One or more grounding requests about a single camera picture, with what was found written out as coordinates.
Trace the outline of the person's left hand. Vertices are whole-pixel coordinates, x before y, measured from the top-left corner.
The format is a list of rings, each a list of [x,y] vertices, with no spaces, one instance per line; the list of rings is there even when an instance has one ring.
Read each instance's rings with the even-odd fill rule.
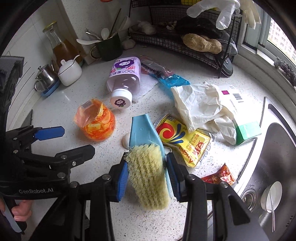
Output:
[[[17,206],[11,209],[15,221],[27,221],[31,215],[32,200],[22,200]]]

